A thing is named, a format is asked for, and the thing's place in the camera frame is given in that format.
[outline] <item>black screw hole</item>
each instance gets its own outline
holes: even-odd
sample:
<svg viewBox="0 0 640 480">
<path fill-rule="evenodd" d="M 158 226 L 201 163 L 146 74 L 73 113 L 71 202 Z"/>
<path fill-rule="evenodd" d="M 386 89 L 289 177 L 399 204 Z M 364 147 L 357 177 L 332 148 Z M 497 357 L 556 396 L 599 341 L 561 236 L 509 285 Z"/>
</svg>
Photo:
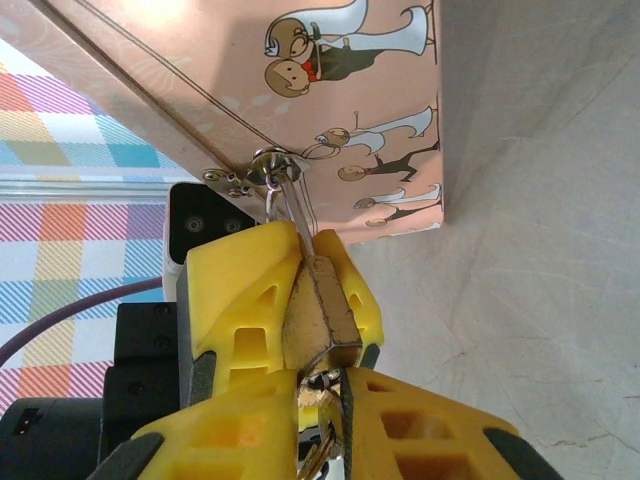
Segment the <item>black screw hole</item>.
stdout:
<svg viewBox="0 0 640 480">
<path fill-rule="evenodd" d="M 242 228 L 242 224 L 235 218 L 231 218 L 224 222 L 224 229 L 228 233 L 239 232 L 241 228 Z"/>
<path fill-rule="evenodd" d="M 171 307 L 166 303 L 159 303 L 158 305 L 156 305 L 153 311 L 156 313 L 156 315 L 168 315 L 169 313 L 171 313 Z"/>
<path fill-rule="evenodd" d="M 204 220 L 199 216 L 189 217 L 184 222 L 184 227 L 191 233 L 199 233 L 204 229 Z"/>
<path fill-rule="evenodd" d="M 160 335 L 156 337 L 153 345 L 160 350 L 167 350 L 171 346 L 171 339 L 166 335 Z"/>
<path fill-rule="evenodd" d="M 139 397 L 140 395 L 142 395 L 143 391 L 144 386 L 142 385 L 142 382 L 130 383 L 129 387 L 127 388 L 127 392 L 133 397 Z"/>
</svg>

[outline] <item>screw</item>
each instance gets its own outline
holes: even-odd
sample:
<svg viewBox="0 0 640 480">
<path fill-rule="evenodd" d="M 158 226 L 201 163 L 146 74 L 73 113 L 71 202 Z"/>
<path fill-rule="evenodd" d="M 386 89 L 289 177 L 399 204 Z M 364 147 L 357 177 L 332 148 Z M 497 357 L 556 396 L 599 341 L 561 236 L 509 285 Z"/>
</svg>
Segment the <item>screw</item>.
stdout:
<svg viewBox="0 0 640 480">
<path fill-rule="evenodd" d="M 156 315 L 168 315 L 169 313 L 171 313 L 171 307 L 166 303 L 159 303 L 158 305 L 156 305 L 153 311 Z"/>
<path fill-rule="evenodd" d="M 202 172 L 202 178 L 211 182 L 217 182 L 222 178 L 223 174 L 224 172 L 221 172 L 220 170 L 205 170 Z"/>
<path fill-rule="evenodd" d="M 127 392 L 133 397 L 139 397 L 140 395 L 142 395 L 143 391 L 144 386 L 142 385 L 142 382 L 130 383 L 129 387 L 127 388 Z"/>
<path fill-rule="evenodd" d="M 224 229 L 226 232 L 235 233 L 240 231 L 241 228 L 242 228 L 242 225 L 235 218 L 231 218 L 224 222 Z"/>
<path fill-rule="evenodd" d="M 153 341 L 153 345 L 160 350 L 166 350 L 171 346 L 171 339 L 166 335 L 160 335 Z"/>
<path fill-rule="evenodd" d="M 204 228 L 204 220 L 199 216 L 189 217 L 187 221 L 184 222 L 184 226 L 191 233 L 198 233 Z"/>
</svg>

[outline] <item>cartoon groom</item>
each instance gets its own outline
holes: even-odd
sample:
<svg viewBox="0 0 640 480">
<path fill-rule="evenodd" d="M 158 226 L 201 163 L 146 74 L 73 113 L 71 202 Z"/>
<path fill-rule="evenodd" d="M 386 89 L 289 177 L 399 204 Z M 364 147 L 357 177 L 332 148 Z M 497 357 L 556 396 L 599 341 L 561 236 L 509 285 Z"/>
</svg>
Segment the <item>cartoon groom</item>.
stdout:
<svg viewBox="0 0 640 480">
<path fill-rule="evenodd" d="M 423 152 L 434 152 L 436 150 L 440 150 L 440 140 L 436 141 L 433 145 L 427 148 L 421 148 L 419 150 L 414 150 L 413 152 L 407 153 L 404 157 L 393 160 L 391 162 L 384 162 L 380 156 L 376 153 L 374 157 L 376 159 L 376 166 L 365 168 L 360 165 L 349 165 L 347 167 L 342 167 L 338 170 L 338 177 L 345 182 L 357 182 L 358 180 L 362 180 L 368 175 L 388 175 L 391 173 L 406 173 L 407 175 L 400 180 L 401 182 L 410 182 L 411 177 L 413 177 L 418 170 L 415 167 L 410 165 L 411 159 L 414 155 Z"/>
<path fill-rule="evenodd" d="M 269 87 L 283 97 L 299 97 L 309 93 L 311 83 L 343 80 L 371 67 L 385 51 L 422 55 L 433 43 L 427 17 L 432 5 L 408 8 L 411 21 L 382 34 L 359 32 L 367 7 L 368 0 L 354 0 L 344 7 L 299 10 L 274 20 L 265 37 L 265 55 L 279 59 L 265 71 Z"/>
</svg>

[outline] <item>cartoon figure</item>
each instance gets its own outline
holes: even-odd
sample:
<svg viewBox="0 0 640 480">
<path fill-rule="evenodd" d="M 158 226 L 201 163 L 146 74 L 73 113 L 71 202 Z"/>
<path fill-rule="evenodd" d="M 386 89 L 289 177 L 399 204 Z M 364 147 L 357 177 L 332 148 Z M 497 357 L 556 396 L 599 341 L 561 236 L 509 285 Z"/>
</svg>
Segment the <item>cartoon figure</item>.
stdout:
<svg viewBox="0 0 640 480">
<path fill-rule="evenodd" d="M 345 128 L 330 128 L 318 135 L 316 137 L 316 141 L 318 143 L 305 149 L 304 152 L 302 152 L 302 156 L 309 160 L 323 160 L 325 158 L 335 157 L 340 153 L 342 148 L 353 147 L 354 145 L 367 146 L 369 148 L 368 155 L 371 155 L 384 147 L 384 133 L 393 130 L 394 128 L 411 128 L 413 130 L 413 134 L 409 138 L 424 136 L 424 132 L 429 128 L 433 121 L 434 111 L 437 112 L 437 110 L 427 107 L 423 111 L 414 115 L 369 128 L 360 128 L 358 126 L 358 112 L 354 112 L 356 117 L 356 126 L 354 130 L 349 132 Z M 314 152 L 317 152 L 318 150 L 322 152 L 327 149 L 331 150 L 324 155 L 312 156 Z"/>
<path fill-rule="evenodd" d="M 376 153 L 376 166 L 373 168 L 364 168 L 358 165 L 350 165 L 348 167 L 342 167 L 338 170 L 338 176 L 344 180 L 345 182 L 355 182 L 358 180 L 362 180 L 367 175 L 384 175 L 388 173 L 399 173 L 399 172 L 407 172 L 406 175 L 401 182 L 410 182 L 411 177 L 413 177 L 418 170 L 409 165 L 411 158 L 417 154 L 422 152 L 433 152 L 434 150 L 440 149 L 440 141 L 438 140 L 432 146 L 427 148 L 422 148 L 420 150 L 414 150 L 413 152 L 407 153 L 400 160 L 394 160 L 393 162 L 384 163 L 380 156 Z"/>
<path fill-rule="evenodd" d="M 359 33 L 367 3 L 354 0 L 345 7 L 300 10 L 274 20 L 267 30 L 265 54 L 279 59 L 267 66 L 267 85 L 283 97 L 299 97 L 309 93 L 311 83 L 344 80 L 371 67 L 382 52 L 422 55 L 434 43 L 428 37 L 432 5 L 405 10 L 411 20 L 398 30 Z"/>
<path fill-rule="evenodd" d="M 441 224 L 439 224 L 438 222 L 434 222 L 431 225 L 429 225 L 428 227 L 410 228 L 409 230 L 404 231 L 404 232 L 390 233 L 389 235 L 381 235 L 380 237 L 378 237 L 378 239 L 380 239 L 380 238 L 397 237 L 399 235 L 406 235 L 407 233 L 426 232 L 427 230 L 435 230 L 435 229 L 440 228 L 440 227 L 442 227 Z"/>
<path fill-rule="evenodd" d="M 438 200 L 440 198 L 442 185 L 436 183 L 431 186 L 433 187 L 433 190 L 415 197 L 407 197 L 407 191 L 404 188 L 400 188 L 397 193 L 392 193 L 390 195 L 377 195 L 375 197 L 362 198 L 356 202 L 353 208 L 359 210 L 363 208 L 371 208 L 380 204 L 393 207 L 394 205 L 402 205 L 403 203 L 421 202 L 423 200 Z"/>
<path fill-rule="evenodd" d="M 440 205 L 440 207 L 442 208 L 442 196 L 441 196 L 442 186 L 440 184 L 435 184 L 435 185 L 432 185 L 432 187 L 434 188 L 430 192 L 425 193 L 423 195 L 418 195 L 416 197 L 405 198 L 405 195 L 407 192 L 404 188 L 401 188 L 400 192 L 392 195 L 380 195 L 378 197 L 363 198 L 362 200 L 359 200 L 354 205 L 354 208 L 358 208 L 358 209 L 371 208 L 372 206 L 377 204 L 384 204 L 393 208 L 395 211 L 388 217 L 374 218 L 371 220 L 367 220 L 365 222 L 365 224 L 368 227 L 384 227 L 386 224 L 388 224 L 389 222 L 392 222 L 393 220 L 398 220 L 399 218 L 408 217 L 409 215 L 413 215 L 415 213 L 421 212 L 422 210 L 427 210 L 429 208 L 433 208 L 438 205 Z M 401 205 L 403 203 L 418 202 L 423 200 L 438 200 L 438 201 L 433 205 L 428 205 L 426 207 L 421 207 L 421 208 L 414 208 L 411 210 L 400 210 L 400 208 L 396 206 L 396 205 Z"/>
</svg>

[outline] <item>metal clasp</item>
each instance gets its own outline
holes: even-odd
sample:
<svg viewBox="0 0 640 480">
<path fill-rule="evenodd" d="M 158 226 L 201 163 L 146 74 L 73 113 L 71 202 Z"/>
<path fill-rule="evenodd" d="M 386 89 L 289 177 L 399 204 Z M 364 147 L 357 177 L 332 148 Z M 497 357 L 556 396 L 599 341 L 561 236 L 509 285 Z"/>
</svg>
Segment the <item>metal clasp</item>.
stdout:
<svg viewBox="0 0 640 480">
<path fill-rule="evenodd" d="M 258 150 L 247 173 L 247 179 L 256 185 L 268 188 L 266 199 L 267 222 L 275 220 L 277 195 L 282 193 L 289 218 L 296 225 L 302 238 L 302 253 L 304 257 L 314 255 L 311 230 L 304 216 L 293 182 L 300 175 L 300 167 L 295 162 L 296 155 L 278 147 Z"/>
<path fill-rule="evenodd" d="M 253 186 L 247 180 L 240 179 L 233 172 L 229 173 L 217 168 L 204 170 L 202 181 L 214 192 L 231 198 L 250 197 L 253 190 Z"/>
</svg>

